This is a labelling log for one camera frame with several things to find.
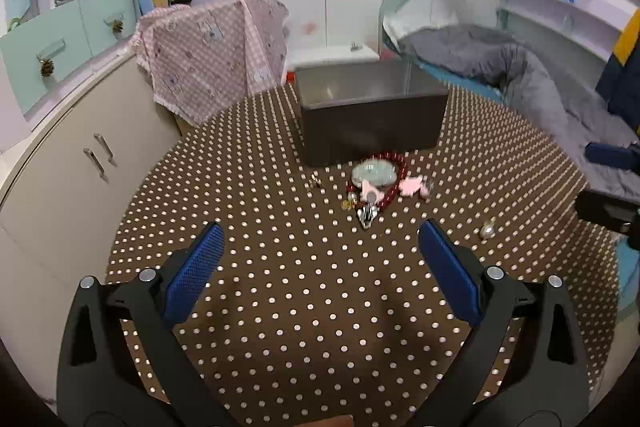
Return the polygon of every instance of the yellow stripe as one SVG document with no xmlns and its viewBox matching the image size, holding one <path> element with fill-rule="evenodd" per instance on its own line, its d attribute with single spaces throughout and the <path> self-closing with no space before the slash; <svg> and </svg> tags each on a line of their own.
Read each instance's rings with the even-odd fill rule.
<svg viewBox="0 0 640 427">
<path fill-rule="evenodd" d="M 616 46 L 613 48 L 613 54 L 616 56 L 620 64 L 623 66 L 629 60 L 631 53 L 636 48 L 638 35 L 640 34 L 640 10 L 636 10 L 634 16 L 626 25 L 625 30 L 620 35 Z"/>
</svg>

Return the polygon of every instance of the brown polka dot fabric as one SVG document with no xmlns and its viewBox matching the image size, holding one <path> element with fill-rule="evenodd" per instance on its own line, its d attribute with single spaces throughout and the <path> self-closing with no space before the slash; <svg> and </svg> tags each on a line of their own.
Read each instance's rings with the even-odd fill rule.
<svg viewBox="0 0 640 427">
<path fill-rule="evenodd" d="M 225 256 L 175 334 L 240 423 L 407 421 L 469 332 L 417 249 L 427 217 L 513 278 L 563 277 L 594 384 L 616 321 L 614 245 L 603 227 L 578 220 L 573 204 L 587 183 L 548 137 L 452 88 L 438 147 L 406 154 L 410 175 L 434 180 L 433 199 L 399 198 L 364 231 L 340 207 L 351 164 L 304 165 L 296 108 L 294 91 L 281 87 L 178 143 L 134 196 L 108 266 L 108 282 L 130 280 L 190 244 L 207 221 L 222 223 Z M 312 172 L 322 188 L 311 188 Z M 482 241 L 491 217 L 497 234 Z M 512 322 L 480 398 L 497 392 L 519 326 Z M 124 333 L 149 392 L 166 399 L 134 324 Z"/>
</svg>

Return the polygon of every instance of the gray comforter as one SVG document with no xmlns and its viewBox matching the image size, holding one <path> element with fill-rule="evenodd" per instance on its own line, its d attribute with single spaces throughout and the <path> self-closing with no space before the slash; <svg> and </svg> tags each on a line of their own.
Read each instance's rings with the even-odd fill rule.
<svg viewBox="0 0 640 427">
<path fill-rule="evenodd" d="M 589 163 L 588 142 L 628 146 L 638 139 L 604 100 L 561 66 L 510 34 L 480 26 L 421 30 L 400 43 L 402 53 L 500 89 L 508 107 L 550 135 L 593 188 L 640 200 L 640 176 Z"/>
</svg>

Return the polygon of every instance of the pink ornament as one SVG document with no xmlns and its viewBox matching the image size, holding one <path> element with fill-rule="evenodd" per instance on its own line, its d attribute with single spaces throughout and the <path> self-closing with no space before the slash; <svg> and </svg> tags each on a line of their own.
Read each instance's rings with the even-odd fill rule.
<svg viewBox="0 0 640 427">
<path fill-rule="evenodd" d="M 422 176 L 417 178 L 406 178 L 400 182 L 400 195 L 403 198 L 410 198 L 422 187 Z"/>
<path fill-rule="evenodd" d="M 373 193 L 376 196 L 376 203 L 380 203 L 380 201 L 382 201 L 383 199 L 385 199 L 385 193 L 384 192 L 380 192 L 380 190 L 378 190 L 377 188 L 375 188 L 373 185 L 371 185 L 367 180 L 363 180 L 362 181 L 362 194 L 360 195 L 360 199 L 362 201 L 369 201 L 367 200 L 367 195 L 369 193 Z"/>
</svg>

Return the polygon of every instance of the pink checkered fabric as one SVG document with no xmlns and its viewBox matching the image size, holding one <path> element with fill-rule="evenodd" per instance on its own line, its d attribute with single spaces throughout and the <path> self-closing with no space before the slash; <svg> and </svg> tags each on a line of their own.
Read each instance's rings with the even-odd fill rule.
<svg viewBox="0 0 640 427">
<path fill-rule="evenodd" d="M 200 125 L 282 84 L 288 14 L 276 0 L 157 8 L 139 20 L 130 45 L 151 75 L 156 102 Z"/>
</svg>

